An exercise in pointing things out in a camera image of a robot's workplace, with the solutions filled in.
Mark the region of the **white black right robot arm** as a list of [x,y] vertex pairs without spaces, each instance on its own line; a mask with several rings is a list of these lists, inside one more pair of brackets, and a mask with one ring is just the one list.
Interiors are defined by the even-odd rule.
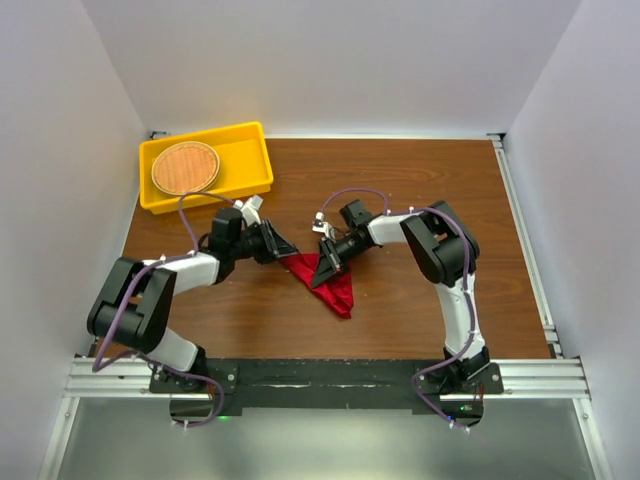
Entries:
[[474,294],[477,241],[444,201],[402,214],[375,215],[354,200],[340,209],[340,216],[348,231],[334,239],[324,215],[316,215],[313,230],[323,230],[325,236],[319,241],[311,286],[320,287],[346,274],[348,263],[373,247],[406,244],[421,274],[436,289],[445,326],[445,359],[421,375],[439,374],[452,390],[469,392],[490,364]]

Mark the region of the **red cloth napkin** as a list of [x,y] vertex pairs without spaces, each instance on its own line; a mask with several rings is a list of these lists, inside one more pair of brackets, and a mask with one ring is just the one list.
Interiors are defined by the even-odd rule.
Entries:
[[318,261],[318,253],[299,253],[282,258],[279,263],[338,318],[350,319],[354,307],[351,273],[332,278],[319,287],[313,287],[312,280]]

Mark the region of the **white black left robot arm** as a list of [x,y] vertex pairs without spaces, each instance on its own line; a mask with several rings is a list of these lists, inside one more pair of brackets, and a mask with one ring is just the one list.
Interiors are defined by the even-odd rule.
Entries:
[[117,343],[171,377],[183,391],[200,390],[210,382],[206,353],[168,326],[173,298],[223,282],[240,260],[264,265],[298,253],[269,220],[222,208],[213,216],[209,233],[184,255],[117,259],[87,319],[88,332],[102,339],[92,371],[98,373],[115,362],[104,355],[110,344]]

